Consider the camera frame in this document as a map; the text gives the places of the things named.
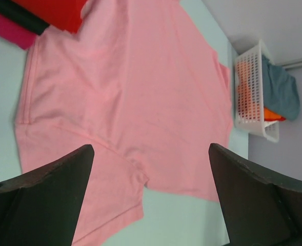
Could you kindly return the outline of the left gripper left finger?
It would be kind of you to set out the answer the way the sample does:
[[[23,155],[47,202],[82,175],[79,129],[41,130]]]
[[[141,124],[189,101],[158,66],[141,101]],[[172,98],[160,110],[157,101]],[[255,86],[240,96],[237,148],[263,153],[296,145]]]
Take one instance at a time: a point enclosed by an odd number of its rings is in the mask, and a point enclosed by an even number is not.
[[[72,245],[93,158],[84,145],[0,182],[0,245]]]

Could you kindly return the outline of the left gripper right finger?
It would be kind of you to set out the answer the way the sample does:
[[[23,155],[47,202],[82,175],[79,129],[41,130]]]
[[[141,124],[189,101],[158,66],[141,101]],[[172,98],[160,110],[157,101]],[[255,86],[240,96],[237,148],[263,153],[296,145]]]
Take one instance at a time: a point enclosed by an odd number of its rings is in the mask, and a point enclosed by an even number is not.
[[[211,170],[229,245],[302,245],[302,181],[212,143]]]

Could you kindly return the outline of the pink t shirt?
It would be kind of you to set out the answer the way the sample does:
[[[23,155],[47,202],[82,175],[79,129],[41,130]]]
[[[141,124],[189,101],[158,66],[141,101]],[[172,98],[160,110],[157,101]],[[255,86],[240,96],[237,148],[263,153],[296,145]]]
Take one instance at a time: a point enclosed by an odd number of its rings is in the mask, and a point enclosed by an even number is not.
[[[23,172],[95,152],[74,245],[142,219],[144,188],[218,201],[208,149],[229,142],[230,78],[179,1],[93,1],[77,35],[35,41],[15,121]]]

